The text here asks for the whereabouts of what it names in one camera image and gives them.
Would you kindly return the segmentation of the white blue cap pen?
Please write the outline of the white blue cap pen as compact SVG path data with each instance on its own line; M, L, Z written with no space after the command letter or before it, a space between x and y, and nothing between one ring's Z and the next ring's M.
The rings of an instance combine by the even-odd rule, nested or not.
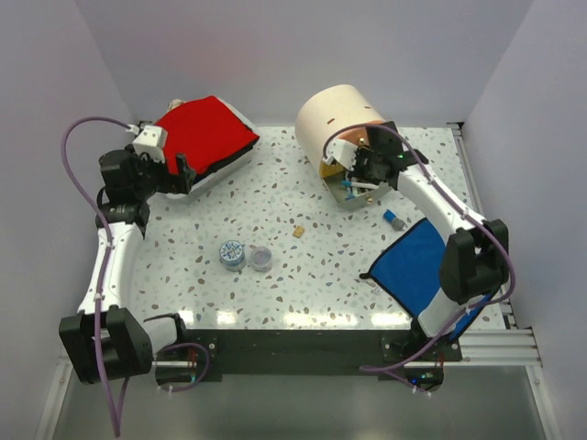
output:
M379 189L379 185L368 183L368 182L358 182L358 181L342 181L341 184L347 188L360 188L369 191L374 191Z

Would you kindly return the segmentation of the blue grey glue stick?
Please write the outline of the blue grey glue stick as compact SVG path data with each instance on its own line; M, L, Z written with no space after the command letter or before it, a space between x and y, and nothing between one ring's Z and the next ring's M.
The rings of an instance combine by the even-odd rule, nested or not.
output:
M393 230L402 231L405 228L405 222L398 218L392 211L386 210L383 219L390 224Z

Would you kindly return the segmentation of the round beige drawer organizer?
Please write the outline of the round beige drawer organizer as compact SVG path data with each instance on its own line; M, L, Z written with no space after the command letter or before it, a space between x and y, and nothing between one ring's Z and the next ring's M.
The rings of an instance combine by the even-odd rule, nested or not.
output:
M326 165L329 142L345 139L359 148L369 146L367 124L381 124L382 116L360 91L350 84L326 88L311 96L301 107L294 124L295 138L304 154L336 201L347 210L367 207L390 191L384 184L369 191L344 187L342 181L366 182L355 178L353 170L345 170L334 163Z

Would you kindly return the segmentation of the purple glitter tape roll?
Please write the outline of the purple glitter tape roll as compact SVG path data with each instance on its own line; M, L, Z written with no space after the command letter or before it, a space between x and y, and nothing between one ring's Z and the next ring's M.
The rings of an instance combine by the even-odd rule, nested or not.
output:
M267 247L255 247L249 254L249 265L258 272L272 268L272 253Z

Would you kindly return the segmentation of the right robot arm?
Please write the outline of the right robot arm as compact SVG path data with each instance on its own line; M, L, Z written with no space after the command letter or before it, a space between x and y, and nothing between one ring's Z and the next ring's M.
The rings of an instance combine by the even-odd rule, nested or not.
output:
M357 150L354 173L387 183L424 218L362 276L404 308L411 319L409 350L428 360L441 349L440 338L459 337L509 280L509 231L503 221L489 221L459 200L394 124L363 129L367 143Z

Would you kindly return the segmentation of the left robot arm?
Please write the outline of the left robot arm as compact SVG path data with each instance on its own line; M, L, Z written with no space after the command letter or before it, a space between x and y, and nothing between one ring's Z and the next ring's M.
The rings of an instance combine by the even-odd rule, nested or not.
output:
M187 194L195 172L183 154L175 157L175 172L165 163L136 153L131 147L107 152L99 159L104 185L91 203L98 251L93 275L75 315L61 319L59 335L79 380L100 382L95 350L102 349L106 376L111 380L146 374L156 354L183 358L190 337L177 313L140 322L127 307L138 252L150 218L154 193Z

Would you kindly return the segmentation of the white plastic basket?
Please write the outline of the white plastic basket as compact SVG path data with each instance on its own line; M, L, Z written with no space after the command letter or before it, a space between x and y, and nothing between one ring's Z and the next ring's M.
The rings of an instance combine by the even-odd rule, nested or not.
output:
M259 138L254 141L249 149L243 148L238 153L235 153L230 158L223 159L211 165L206 172L198 173L194 182L192 190L188 194L168 194L167 197L172 200L187 200L196 199L203 193L209 191L217 183L223 181L227 176L237 171L239 168L250 162L254 155L254 148L261 141L261 133L259 129L246 118L239 110L232 104L226 102L220 97L217 97L224 106L226 106L234 115L243 123L252 133Z

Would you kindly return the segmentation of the black cloth under red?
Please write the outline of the black cloth under red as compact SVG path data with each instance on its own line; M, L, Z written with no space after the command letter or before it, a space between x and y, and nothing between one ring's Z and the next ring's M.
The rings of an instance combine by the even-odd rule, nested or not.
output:
M225 125L216 124L210 134L195 142L188 163L203 179L251 152L259 141L260 134L252 123L236 118Z

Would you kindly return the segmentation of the blue patterned tape roll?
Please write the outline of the blue patterned tape roll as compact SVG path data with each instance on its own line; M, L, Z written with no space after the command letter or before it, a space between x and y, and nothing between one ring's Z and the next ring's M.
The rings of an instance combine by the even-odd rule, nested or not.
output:
M229 271L239 271L246 265L245 248L237 240L224 242L219 250L219 260L222 266Z

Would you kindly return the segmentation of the small tan eraser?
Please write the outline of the small tan eraser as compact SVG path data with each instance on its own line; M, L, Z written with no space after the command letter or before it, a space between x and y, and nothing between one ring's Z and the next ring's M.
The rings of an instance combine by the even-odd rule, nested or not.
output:
M294 231L293 231L293 235L295 237L301 237L304 234L305 229L301 226L298 226Z

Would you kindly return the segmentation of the blue microfiber cloth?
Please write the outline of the blue microfiber cloth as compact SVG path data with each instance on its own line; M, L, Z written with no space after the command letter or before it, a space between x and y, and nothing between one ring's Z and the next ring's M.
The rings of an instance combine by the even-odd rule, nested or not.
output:
M360 276L375 281L404 308L418 337L442 336L452 341L482 308L465 313L447 329L443 325L467 307L492 300L508 280L509 269L493 238L508 248L508 229L500 220L464 221L439 232L425 218Z

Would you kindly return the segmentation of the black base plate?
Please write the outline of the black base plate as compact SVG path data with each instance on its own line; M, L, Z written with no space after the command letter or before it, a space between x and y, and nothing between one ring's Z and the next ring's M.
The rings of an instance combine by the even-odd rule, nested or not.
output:
M184 330L180 341L198 343L156 356L158 384L186 385L203 375L355 376L360 366L387 366L407 357L407 330Z

